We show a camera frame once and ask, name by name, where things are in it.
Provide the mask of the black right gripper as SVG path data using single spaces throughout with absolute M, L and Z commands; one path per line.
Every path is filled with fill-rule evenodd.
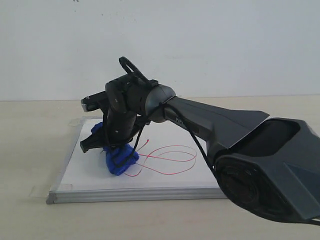
M 83 153 L 86 153 L 91 149 L 123 147 L 130 143 L 145 125 L 149 124 L 149 119 L 137 116 L 132 111 L 116 113 L 108 110 L 103 114 L 102 121 L 92 127 L 91 134 L 80 142 L 80 148 Z

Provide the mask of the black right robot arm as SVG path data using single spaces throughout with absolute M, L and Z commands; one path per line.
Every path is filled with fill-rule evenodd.
M 320 136 L 301 119 L 270 117 L 177 97 L 156 80 L 127 75 L 81 100 L 103 124 L 80 143 L 83 152 L 139 138 L 150 122 L 189 132 L 224 195 L 248 212 L 280 223 L 320 223 Z

